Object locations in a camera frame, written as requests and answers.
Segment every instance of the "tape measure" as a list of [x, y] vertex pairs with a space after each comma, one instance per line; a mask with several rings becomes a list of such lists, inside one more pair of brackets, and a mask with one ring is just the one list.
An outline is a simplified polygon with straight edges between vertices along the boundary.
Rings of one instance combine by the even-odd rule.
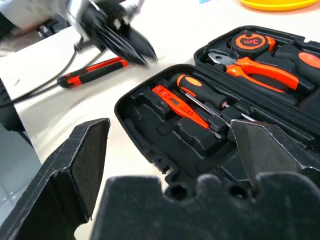
[[231, 42], [231, 49], [242, 57], [256, 58], [264, 52], [271, 52], [274, 49], [276, 40], [255, 32], [244, 30], [235, 35]]

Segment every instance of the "black plastic tool case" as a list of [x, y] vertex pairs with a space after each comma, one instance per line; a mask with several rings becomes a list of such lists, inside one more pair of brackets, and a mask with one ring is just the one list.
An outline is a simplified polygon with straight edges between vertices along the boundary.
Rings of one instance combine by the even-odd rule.
[[[315, 112], [320, 101], [314, 99], [319, 96], [316, 94], [319, 89], [310, 95], [299, 96], [298, 106], [288, 105], [223, 72], [220, 64], [208, 62], [207, 54], [212, 48], [219, 47], [223, 51], [227, 48], [227, 41], [243, 30], [268, 35], [279, 45], [292, 43], [320, 56], [320, 44], [306, 43], [302, 36], [258, 26], [243, 26], [200, 48], [194, 54], [196, 66], [171, 66], [128, 92], [115, 106], [120, 123], [145, 158], [163, 173], [170, 171], [166, 176], [170, 185], [177, 182], [186, 186], [194, 184], [204, 173], [212, 173], [227, 182], [245, 183], [247, 180], [232, 131], [222, 131], [222, 138], [217, 139], [210, 130], [174, 113], [152, 92], [156, 85], [163, 85], [186, 101], [208, 123], [215, 124], [215, 117], [210, 117], [181, 94], [176, 79], [173, 79], [178, 73], [191, 75], [227, 96], [234, 109], [221, 111], [225, 119], [239, 118], [237, 109], [257, 121], [278, 125], [311, 157], [318, 159], [320, 156], [320, 118], [317, 117], [320, 111]], [[312, 105], [311, 109], [303, 107], [305, 101]]]

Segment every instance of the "screwdriver handle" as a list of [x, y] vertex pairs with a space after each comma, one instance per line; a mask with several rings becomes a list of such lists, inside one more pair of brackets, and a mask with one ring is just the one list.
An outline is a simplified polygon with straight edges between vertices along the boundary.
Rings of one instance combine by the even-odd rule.
[[320, 86], [320, 58], [302, 51], [292, 44], [285, 44], [278, 48], [276, 58], [288, 58], [294, 62], [301, 77]]
[[97, 69], [102, 68], [104, 66], [107, 66], [107, 65], [110, 65], [110, 64], [114, 64], [114, 63], [119, 62], [121, 60], [124, 60], [124, 59], [122, 57], [120, 57], [120, 56], [117, 56], [117, 57], [108, 59], [106, 61], [102, 61], [102, 62], [93, 64], [93, 65], [78, 69], [76, 71], [70, 72], [70, 73], [68, 73], [66, 75], [61, 76], [61, 78], [69, 79], [69, 78], [72, 78], [72, 77], [75, 77], [75, 76], [78, 76], [78, 75], [81, 75], [81, 74], [85, 74], [85, 73], [97, 70]]
[[127, 66], [128, 63], [125, 60], [120, 60], [118, 62], [100, 67], [98, 69], [95, 69], [93, 71], [89, 71], [80, 75], [76, 75], [73, 77], [59, 77], [57, 79], [57, 83], [62, 88], [73, 88], [85, 83], [89, 83], [95, 79], [98, 79], [104, 75], [107, 75], [111, 72], [114, 72], [118, 69], [121, 69], [125, 66]]
[[227, 97], [213, 91], [208, 85], [187, 74], [177, 74], [176, 84], [180, 89], [203, 102], [209, 102], [217, 109], [224, 108]]

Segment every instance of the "orange and black handle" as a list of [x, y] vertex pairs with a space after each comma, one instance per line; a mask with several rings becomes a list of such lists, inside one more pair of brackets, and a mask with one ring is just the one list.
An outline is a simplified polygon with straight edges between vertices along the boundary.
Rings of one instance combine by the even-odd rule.
[[320, 86], [320, 58], [302, 51], [292, 44], [285, 44], [274, 53], [276, 58], [288, 58], [294, 62], [301, 77]]
[[[255, 63], [254, 66], [257, 66], [257, 65], [260, 66], [260, 64], [261, 64], [261, 63], [258, 63], [258, 62], [254, 62], [254, 63]], [[261, 91], [261, 92], [263, 92], [263, 93], [265, 93], [265, 94], [267, 94], [269, 96], [272, 96], [272, 97], [278, 99], [279, 101], [281, 101], [283, 103], [286, 103], [286, 104], [289, 104], [289, 105], [293, 105], [293, 106], [296, 106], [298, 104], [298, 100], [294, 96], [292, 96], [292, 95], [290, 95], [290, 94], [288, 94], [288, 93], [286, 93], [286, 92], [284, 92], [284, 91], [282, 91], [280, 89], [277, 89], [277, 88], [275, 88], [273, 86], [267, 85], [267, 84], [265, 84], [263, 82], [260, 82], [260, 81], [258, 81], [256, 79], [248, 76], [248, 74], [256, 74], [256, 70], [253, 71], [252, 69], [248, 69], [249, 68], [248, 66], [247, 67], [243, 67], [243, 66], [240, 66], [240, 65], [238, 65], [238, 64], [237, 65], [235, 65], [235, 64], [229, 65], [226, 68], [226, 72], [228, 74], [236, 77], [237, 79], [241, 80], [242, 82], [246, 82], [247, 84], [249, 84], [253, 88], [255, 88], [255, 89], [257, 89], [257, 90], [259, 90], [259, 91]], [[272, 76], [268, 76], [266, 74], [267, 70], [264, 70], [264, 71], [265, 71], [264, 72], [265, 76], [271, 77], [271, 78], [272, 78], [272, 76], [274, 77], [274, 75], [272, 75], [272, 74], [269, 74], [269, 75], [272, 75]]]
[[226, 72], [235, 77], [242, 76], [255, 84], [261, 85], [265, 88], [271, 89], [279, 93], [283, 93], [283, 91], [275, 87], [269, 86], [267, 84], [264, 84], [260, 81], [257, 81], [248, 75], [259, 74], [273, 78], [283, 83], [288, 88], [298, 91], [300, 93], [309, 93], [315, 89], [315, 85], [313, 85], [311, 82], [305, 80], [302, 77], [294, 75], [288, 71], [282, 70], [281, 68], [275, 66], [252, 61], [248, 57], [240, 58], [238, 59], [236, 64], [227, 66]]
[[176, 84], [180, 89], [200, 101], [211, 103], [219, 110], [227, 103], [226, 96], [216, 93], [208, 85], [190, 75], [178, 73], [173, 78], [176, 79]]
[[264, 52], [271, 52], [276, 40], [270, 36], [244, 30], [235, 35], [231, 42], [231, 49], [242, 57], [255, 58]]
[[201, 127], [209, 129], [209, 125], [188, 104], [164, 86], [157, 85], [152, 91], [160, 96], [176, 114], [181, 117], [189, 118]]
[[73, 88], [91, 82], [128, 65], [129, 64], [121, 57], [115, 57], [61, 76], [57, 79], [57, 83], [62, 88]]

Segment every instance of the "voltage tester screwdriver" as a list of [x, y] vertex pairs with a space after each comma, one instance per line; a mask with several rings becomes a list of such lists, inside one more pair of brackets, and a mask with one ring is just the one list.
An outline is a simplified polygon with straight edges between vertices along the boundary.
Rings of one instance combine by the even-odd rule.
[[170, 92], [162, 85], [157, 85], [152, 89], [154, 93], [161, 97], [161, 99], [169, 105], [169, 107], [179, 116], [189, 118], [204, 129], [209, 129], [214, 135], [221, 139], [221, 135], [209, 128], [209, 125], [182, 99]]
[[[174, 76], [173, 78], [176, 79], [176, 84], [178, 85], [178, 87], [186, 93], [190, 94], [192, 97], [195, 97], [203, 102], [209, 102], [218, 110], [230, 107], [230, 105], [227, 103], [228, 99], [226, 96], [216, 93], [208, 85], [204, 84], [198, 79], [195, 79], [190, 75], [180, 73], [176, 76]], [[241, 113], [241, 115], [246, 120], [253, 122], [256, 121], [255, 119], [244, 113]]]

